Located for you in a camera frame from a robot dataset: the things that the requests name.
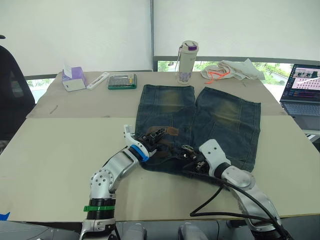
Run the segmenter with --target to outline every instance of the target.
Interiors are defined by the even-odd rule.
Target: white remote control
[[[104,80],[106,80],[110,76],[110,73],[104,72],[102,73],[96,80],[91,82],[88,86],[86,86],[87,89],[94,89],[96,86],[98,86],[100,83],[102,83]]]

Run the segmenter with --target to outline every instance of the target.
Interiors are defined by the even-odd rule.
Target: laptop
[[[293,65],[280,99],[304,130],[320,130],[320,65]]]

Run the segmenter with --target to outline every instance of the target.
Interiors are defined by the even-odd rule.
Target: white curtain
[[[154,0],[154,55],[320,60],[320,0]]]
[[[149,0],[1,0],[0,45],[23,74],[150,70]]]

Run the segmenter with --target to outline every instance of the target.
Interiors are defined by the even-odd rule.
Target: jeans
[[[199,148],[215,139],[231,164],[251,172],[255,165],[260,133],[261,104],[205,87],[195,101],[192,86],[145,85],[136,116],[135,132],[145,134],[154,127],[173,127],[159,151],[144,169],[180,174],[189,164],[181,156],[181,146]]]

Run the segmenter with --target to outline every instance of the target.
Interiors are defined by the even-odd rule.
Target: purple tissue box
[[[87,86],[87,80],[85,79],[84,72],[80,66],[72,67],[72,78],[65,75],[62,70],[62,84],[68,92],[85,89]]]

